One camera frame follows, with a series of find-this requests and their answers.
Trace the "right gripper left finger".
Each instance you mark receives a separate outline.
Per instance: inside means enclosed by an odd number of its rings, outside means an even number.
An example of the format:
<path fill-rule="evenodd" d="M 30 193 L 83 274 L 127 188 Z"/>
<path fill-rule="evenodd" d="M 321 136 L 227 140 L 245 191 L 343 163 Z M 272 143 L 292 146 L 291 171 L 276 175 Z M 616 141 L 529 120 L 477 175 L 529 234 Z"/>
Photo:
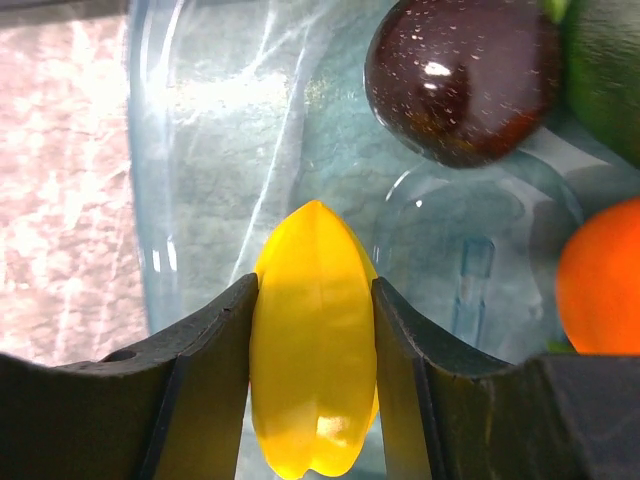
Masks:
<path fill-rule="evenodd" d="M 1 358 L 5 479 L 231 479 L 257 278 L 104 359 Z"/>

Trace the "yellow starfruit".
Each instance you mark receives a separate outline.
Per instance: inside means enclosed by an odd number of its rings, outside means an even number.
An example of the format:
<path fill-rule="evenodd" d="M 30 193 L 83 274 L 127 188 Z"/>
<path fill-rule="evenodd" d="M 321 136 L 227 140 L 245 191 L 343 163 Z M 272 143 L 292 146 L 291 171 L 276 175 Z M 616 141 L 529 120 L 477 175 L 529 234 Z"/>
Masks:
<path fill-rule="evenodd" d="M 346 223 L 313 200 L 276 228 L 255 272 L 250 383 L 260 448 L 283 479 L 339 477 L 378 412 L 375 269 Z"/>

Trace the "blue transparent plastic tray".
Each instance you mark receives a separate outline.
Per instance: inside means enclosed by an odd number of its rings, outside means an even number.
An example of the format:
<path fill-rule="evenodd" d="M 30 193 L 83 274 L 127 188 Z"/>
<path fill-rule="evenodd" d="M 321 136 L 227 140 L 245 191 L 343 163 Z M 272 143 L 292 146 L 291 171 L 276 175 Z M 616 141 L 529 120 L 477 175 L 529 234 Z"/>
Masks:
<path fill-rule="evenodd" d="M 376 279 L 469 346 L 511 365 L 581 354 L 556 303 L 566 243 L 639 198 L 639 167 L 547 126 L 509 154 L 453 168 L 397 139 L 366 97 L 371 40 L 400 1 L 135 1 L 128 126 L 146 310 L 156 334 L 253 274 L 276 228 L 318 200 Z M 248 390 L 236 473 L 267 464 Z M 391 479 L 378 412 L 339 477 Z"/>

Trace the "orange fruit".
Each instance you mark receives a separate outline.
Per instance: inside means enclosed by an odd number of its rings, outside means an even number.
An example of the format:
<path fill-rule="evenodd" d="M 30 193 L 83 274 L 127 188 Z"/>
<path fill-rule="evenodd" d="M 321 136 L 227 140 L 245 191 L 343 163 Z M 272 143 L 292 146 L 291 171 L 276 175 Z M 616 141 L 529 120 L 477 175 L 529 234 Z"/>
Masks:
<path fill-rule="evenodd" d="M 591 217 L 566 243 L 556 303 L 581 354 L 639 353 L 639 198 Z"/>

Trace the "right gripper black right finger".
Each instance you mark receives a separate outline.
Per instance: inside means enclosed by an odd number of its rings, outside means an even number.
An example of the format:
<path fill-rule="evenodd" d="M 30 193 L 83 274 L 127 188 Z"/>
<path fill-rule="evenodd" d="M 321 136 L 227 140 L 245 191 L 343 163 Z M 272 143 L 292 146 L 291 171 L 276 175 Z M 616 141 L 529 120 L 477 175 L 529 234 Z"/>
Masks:
<path fill-rule="evenodd" d="M 511 365 L 373 282 L 391 479 L 635 479 L 639 360 L 546 354 Z"/>

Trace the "green avocado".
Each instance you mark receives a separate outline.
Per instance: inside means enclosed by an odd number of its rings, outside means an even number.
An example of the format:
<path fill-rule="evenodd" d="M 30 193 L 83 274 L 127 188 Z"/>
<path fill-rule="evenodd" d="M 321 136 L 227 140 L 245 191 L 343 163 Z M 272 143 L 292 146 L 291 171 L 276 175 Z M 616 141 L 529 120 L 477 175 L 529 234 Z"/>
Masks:
<path fill-rule="evenodd" d="M 639 167 L 639 3 L 541 1 L 560 32 L 560 99 L 547 126 Z"/>

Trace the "dark purple passion fruit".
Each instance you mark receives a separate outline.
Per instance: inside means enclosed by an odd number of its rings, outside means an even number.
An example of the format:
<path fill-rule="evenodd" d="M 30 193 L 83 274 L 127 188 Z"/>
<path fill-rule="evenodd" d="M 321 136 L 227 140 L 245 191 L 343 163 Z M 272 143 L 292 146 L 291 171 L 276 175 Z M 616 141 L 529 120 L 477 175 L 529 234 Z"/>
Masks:
<path fill-rule="evenodd" d="M 560 79 L 559 31 L 536 1 L 400 1 L 364 65 L 378 121 L 453 168 L 513 151 L 553 107 Z"/>

